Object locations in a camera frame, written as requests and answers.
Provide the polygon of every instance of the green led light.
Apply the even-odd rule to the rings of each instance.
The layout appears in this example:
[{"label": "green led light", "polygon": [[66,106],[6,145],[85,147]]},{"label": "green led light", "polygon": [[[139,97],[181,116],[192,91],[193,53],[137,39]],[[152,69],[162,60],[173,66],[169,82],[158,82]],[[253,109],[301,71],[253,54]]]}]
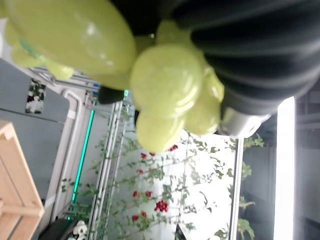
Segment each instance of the green led light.
[{"label": "green led light", "polygon": [[78,168],[78,172],[76,174],[76,179],[75,179],[75,183],[74,183],[73,194],[72,194],[72,202],[73,203],[76,202],[76,195],[77,195],[77,191],[78,191],[78,185],[79,185],[79,181],[80,181],[80,177],[81,177],[82,168],[84,166],[84,160],[85,160],[85,156],[86,156],[86,152],[87,152],[87,145],[88,145],[88,141],[89,141],[89,136],[90,136],[90,132],[91,132],[91,127],[92,127],[94,115],[95,115],[95,111],[92,110],[91,111],[91,115],[90,115],[89,124],[88,124],[88,129],[86,131],[86,135],[85,135],[85,139],[84,139],[84,144],[83,144],[81,159],[80,159],[80,163],[79,163],[79,168]]}]

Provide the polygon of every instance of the climbing plant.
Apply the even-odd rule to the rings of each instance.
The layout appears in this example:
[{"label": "climbing plant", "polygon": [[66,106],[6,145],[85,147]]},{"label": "climbing plant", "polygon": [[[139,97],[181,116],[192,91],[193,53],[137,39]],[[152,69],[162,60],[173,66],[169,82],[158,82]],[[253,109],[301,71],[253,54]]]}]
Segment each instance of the climbing plant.
[{"label": "climbing plant", "polygon": [[[107,193],[110,189],[116,191],[125,191],[129,193],[129,197],[117,198],[116,201],[106,201],[102,208],[101,217],[96,222],[95,231],[98,239],[104,235],[113,234],[116,236],[112,240],[129,239],[131,236],[140,236],[141,240],[151,240],[148,238],[148,233],[152,228],[160,224],[183,224],[189,231],[194,230],[195,224],[192,221],[186,221],[182,217],[188,214],[198,214],[201,211],[212,213],[214,208],[217,208],[217,203],[207,197],[206,192],[198,191],[198,195],[202,198],[202,205],[194,204],[189,200],[190,189],[201,184],[217,183],[218,181],[233,178],[233,170],[226,166],[225,159],[217,157],[220,151],[234,151],[236,149],[236,141],[234,139],[226,139],[226,149],[217,147],[212,142],[206,142],[201,138],[185,132],[186,137],[182,138],[179,143],[172,146],[167,152],[155,154],[145,152],[139,146],[136,139],[124,136],[125,143],[120,152],[121,157],[125,158],[137,155],[138,157],[129,158],[118,167],[118,175],[111,184],[107,186]],[[101,159],[94,161],[91,170],[98,174],[101,161],[105,155],[104,150],[105,139],[101,140],[97,148],[101,149]],[[251,137],[245,140],[245,149],[252,146],[263,147],[264,143],[260,136]],[[175,152],[186,151],[185,157],[177,157]],[[201,172],[197,169],[199,162],[206,161],[207,172]],[[168,167],[179,166],[182,171],[178,173],[167,172]],[[242,180],[250,176],[252,170],[250,166],[243,163]],[[74,182],[71,179],[64,179],[62,191],[66,192],[68,187],[73,187]],[[161,193],[154,192],[153,187],[161,186]],[[93,184],[80,183],[81,192],[77,192],[79,196],[95,196],[98,193],[96,186]],[[230,197],[233,196],[233,187],[228,188]],[[245,209],[254,205],[254,202],[246,202],[242,196],[240,198],[240,207]],[[70,217],[76,217],[86,222],[89,221],[92,206],[81,205],[77,202],[70,205]],[[212,237],[219,237],[221,240],[228,238],[228,225],[212,233]],[[244,232],[248,232],[250,238],[255,237],[254,231],[250,227],[250,223],[245,219],[239,219],[238,232],[244,240]]]}]

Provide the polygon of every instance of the gray wall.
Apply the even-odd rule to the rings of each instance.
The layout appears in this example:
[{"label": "gray wall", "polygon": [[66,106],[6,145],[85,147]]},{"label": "gray wall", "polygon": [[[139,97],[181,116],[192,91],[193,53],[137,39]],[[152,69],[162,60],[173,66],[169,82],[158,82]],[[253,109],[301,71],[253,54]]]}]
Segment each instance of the gray wall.
[{"label": "gray wall", "polygon": [[39,195],[47,198],[69,101],[46,89],[41,114],[25,114],[31,78],[0,59],[0,119],[15,127]]}]

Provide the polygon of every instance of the red flower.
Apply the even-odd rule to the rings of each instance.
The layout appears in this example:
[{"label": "red flower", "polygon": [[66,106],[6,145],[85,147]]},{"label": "red flower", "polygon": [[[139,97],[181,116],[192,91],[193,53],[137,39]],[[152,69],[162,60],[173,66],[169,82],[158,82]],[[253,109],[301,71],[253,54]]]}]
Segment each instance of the red flower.
[{"label": "red flower", "polygon": [[178,149],[178,146],[175,144],[172,147],[169,148],[169,152],[172,152],[174,150]]},{"label": "red flower", "polygon": [[145,192],[145,195],[146,195],[148,198],[151,198],[151,196],[152,196],[152,191],[146,191],[146,192]]},{"label": "red flower", "polygon": [[140,198],[140,192],[134,191],[132,196],[134,198]]},{"label": "red flower", "polygon": [[138,215],[133,215],[132,216],[132,221],[136,222],[139,220],[139,216]]},{"label": "red flower", "polygon": [[169,205],[167,202],[161,200],[161,201],[158,201],[156,203],[156,206],[155,206],[155,211],[160,211],[160,212],[168,212],[169,211]]},{"label": "red flower", "polygon": [[147,154],[145,154],[145,153],[142,152],[142,153],[141,153],[141,158],[142,158],[142,159],[147,158]]}]

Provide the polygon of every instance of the metal pole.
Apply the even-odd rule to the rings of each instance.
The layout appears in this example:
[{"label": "metal pole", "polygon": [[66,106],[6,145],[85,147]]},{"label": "metal pole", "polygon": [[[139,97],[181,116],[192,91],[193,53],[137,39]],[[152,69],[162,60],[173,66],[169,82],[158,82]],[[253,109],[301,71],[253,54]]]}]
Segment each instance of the metal pole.
[{"label": "metal pole", "polygon": [[[129,105],[126,106],[126,113],[129,113]],[[126,133],[126,127],[127,127],[127,121],[124,122],[123,124],[123,129],[122,129],[122,133],[121,133],[121,140],[120,140],[120,145],[119,145],[119,149],[118,149],[118,153],[117,153],[117,158],[116,158],[116,164],[115,164],[115,171],[113,174],[112,179],[114,180],[117,177],[118,174],[118,168],[119,168],[119,163],[120,163],[120,157],[121,157],[121,152],[122,152],[122,146],[123,146],[123,142],[124,142],[124,136]],[[108,220],[109,220],[109,214],[110,214],[110,208],[111,208],[111,204],[112,204],[112,200],[113,200],[113,196],[115,193],[115,189],[112,186],[111,189],[108,191],[108,202],[107,202],[107,212],[106,212],[106,221],[105,221],[105,225],[104,225],[104,232],[106,232],[107,227],[108,227]]]},{"label": "metal pole", "polygon": [[[105,192],[106,192],[106,183],[108,181],[108,177],[109,177],[109,172],[110,172],[110,166],[111,166],[111,161],[110,161],[110,155],[113,151],[113,148],[115,146],[115,135],[117,133],[118,130],[118,125],[119,123],[117,122],[117,113],[115,113],[117,110],[121,111],[122,109],[122,101],[121,102],[117,102],[114,105],[114,110],[112,111],[112,122],[110,125],[110,132],[109,132],[109,136],[107,138],[106,141],[106,153],[105,153],[105,158],[104,161],[102,162],[101,168],[100,168],[100,172],[101,174],[99,174],[99,178],[98,178],[98,182],[97,182],[97,190],[98,190],[98,194],[94,197],[93,199],[93,208],[91,211],[91,216],[90,216],[90,222],[89,222],[89,227],[90,230],[97,230],[97,226],[95,226],[95,222],[97,221],[97,219],[101,216],[101,212],[102,212],[102,207],[103,207],[103,203],[104,203],[104,197],[105,197]],[[90,239],[96,239],[97,237],[97,233],[95,234],[90,234],[89,238]]]},{"label": "metal pole", "polygon": [[[110,158],[110,156],[112,156],[112,153],[115,149],[115,144],[116,144],[116,137],[117,137],[117,133],[118,133],[118,127],[119,127],[119,117],[121,115],[121,111],[122,111],[122,105],[123,102],[120,101],[117,104],[118,107],[118,112],[114,115],[115,118],[115,128],[114,128],[114,132],[113,132],[113,136],[111,138],[111,143],[110,143],[110,148],[107,149],[107,152],[105,153],[105,161],[107,161],[107,170],[106,170],[106,175],[103,179],[104,183],[103,183],[103,187],[102,187],[102,192],[101,192],[101,201],[100,204],[98,206],[98,215],[97,215],[97,219],[99,219],[101,217],[102,214],[102,208],[104,205],[104,201],[105,201],[105,196],[106,196],[106,190],[108,187],[108,179],[109,179],[109,173],[110,173],[110,167],[111,167],[111,163],[112,163],[112,158]],[[97,231],[95,232],[95,236],[94,239],[97,239]]]},{"label": "metal pole", "polygon": [[236,143],[236,159],[235,159],[235,166],[234,166],[233,200],[232,200],[232,206],[231,206],[229,240],[237,239],[243,156],[244,156],[244,139],[240,138],[237,140],[237,143]]},{"label": "metal pole", "polygon": [[70,86],[70,87],[84,89],[84,90],[88,90],[88,91],[92,91],[92,92],[99,91],[99,87],[97,87],[97,86],[81,85],[81,84],[77,84],[77,83],[70,82],[70,81],[60,81],[60,80],[55,80],[55,82],[59,85]]},{"label": "metal pole", "polygon": [[[112,105],[112,112],[111,112],[111,115],[110,115],[110,118],[109,118],[109,121],[108,121],[109,133],[111,133],[112,128],[113,128],[113,115],[114,115],[115,109],[116,109],[116,104],[114,103]],[[108,142],[109,142],[109,137],[107,137],[105,139],[103,149],[107,149]],[[98,173],[98,176],[97,176],[96,189],[99,189],[101,181],[102,181],[104,164],[105,164],[105,160],[103,159],[103,161],[100,164],[100,170],[99,170],[99,173]],[[94,229],[95,222],[96,222],[95,215],[97,214],[96,212],[97,212],[97,208],[98,208],[97,199],[98,199],[97,195],[95,195],[93,197],[93,200],[92,200],[92,209],[91,209],[90,219],[89,219],[89,223],[88,223],[88,229],[90,230],[89,239],[93,239],[93,234],[91,233],[91,231]]]},{"label": "metal pole", "polygon": [[[35,67],[33,68],[33,71],[38,72],[38,73],[43,73],[43,74],[49,74],[52,76],[52,74],[45,68],[41,68],[41,67]],[[98,82],[86,77],[86,76],[80,76],[80,75],[73,75],[71,77],[72,80],[78,80],[78,81],[82,81],[85,83],[90,83],[90,84],[98,84]]]}]

